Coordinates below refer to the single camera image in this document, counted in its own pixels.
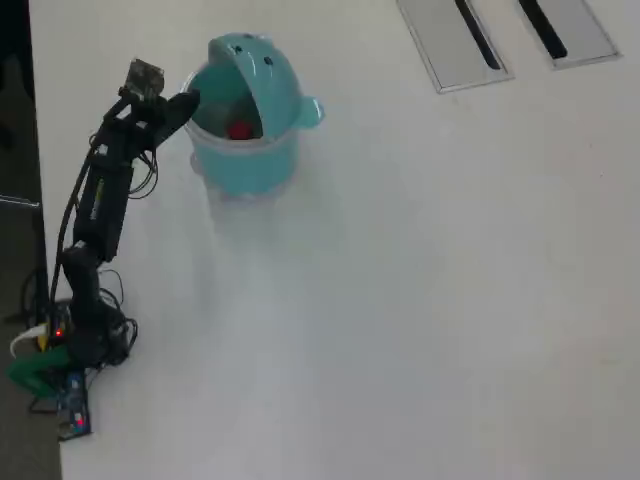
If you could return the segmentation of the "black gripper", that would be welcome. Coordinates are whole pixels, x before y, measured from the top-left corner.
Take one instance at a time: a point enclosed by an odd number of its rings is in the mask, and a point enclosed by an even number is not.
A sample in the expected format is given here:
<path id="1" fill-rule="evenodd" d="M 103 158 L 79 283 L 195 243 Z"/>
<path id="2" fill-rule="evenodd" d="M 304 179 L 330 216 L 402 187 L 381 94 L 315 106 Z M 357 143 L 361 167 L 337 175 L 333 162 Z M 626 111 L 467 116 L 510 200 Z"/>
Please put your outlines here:
<path id="1" fill-rule="evenodd" d="M 180 92 L 168 101 L 162 96 L 141 97 L 127 89 L 120 89 L 118 93 L 131 108 L 128 117 L 134 127 L 134 137 L 150 150 L 157 150 L 189 122 L 201 98 L 198 90 Z"/>

